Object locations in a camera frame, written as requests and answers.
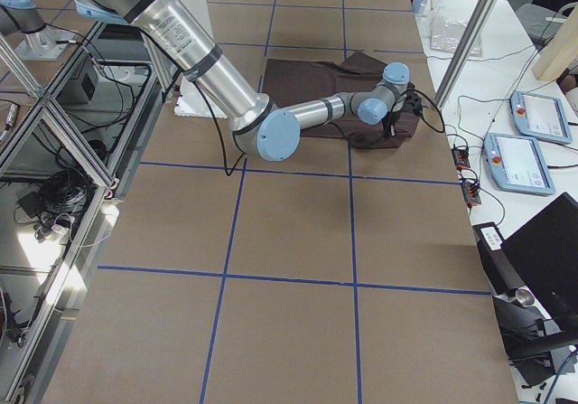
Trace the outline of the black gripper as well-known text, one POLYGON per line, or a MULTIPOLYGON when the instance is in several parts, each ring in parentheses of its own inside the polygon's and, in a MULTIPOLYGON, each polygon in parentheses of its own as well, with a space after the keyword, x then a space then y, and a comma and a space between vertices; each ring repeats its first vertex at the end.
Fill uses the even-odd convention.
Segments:
POLYGON ((383 128, 394 127, 398 122, 398 120, 400 119, 402 111, 403 108, 389 111, 387 115, 383 118, 383 128))

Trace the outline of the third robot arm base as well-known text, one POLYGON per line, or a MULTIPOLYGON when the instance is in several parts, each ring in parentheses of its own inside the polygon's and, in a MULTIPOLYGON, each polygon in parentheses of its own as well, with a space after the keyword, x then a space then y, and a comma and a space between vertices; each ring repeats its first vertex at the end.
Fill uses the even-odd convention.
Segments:
POLYGON ((56 61, 77 43, 72 32, 50 28, 32 0, 1 0, 1 34, 15 33, 23 40, 14 51, 25 61, 56 61))

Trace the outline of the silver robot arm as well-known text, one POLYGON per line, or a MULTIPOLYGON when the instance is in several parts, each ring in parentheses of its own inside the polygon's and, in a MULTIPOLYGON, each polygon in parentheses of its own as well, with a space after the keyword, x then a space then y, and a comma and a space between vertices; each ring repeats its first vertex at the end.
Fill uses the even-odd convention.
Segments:
POLYGON ((266 161, 283 161, 297 149, 302 130, 344 116, 376 125, 401 110, 409 69, 387 65, 370 91, 341 92, 288 108, 256 92, 223 54, 181 0, 75 0, 79 14, 121 23, 142 31, 182 70, 184 78, 204 90, 227 116, 238 149, 266 161))

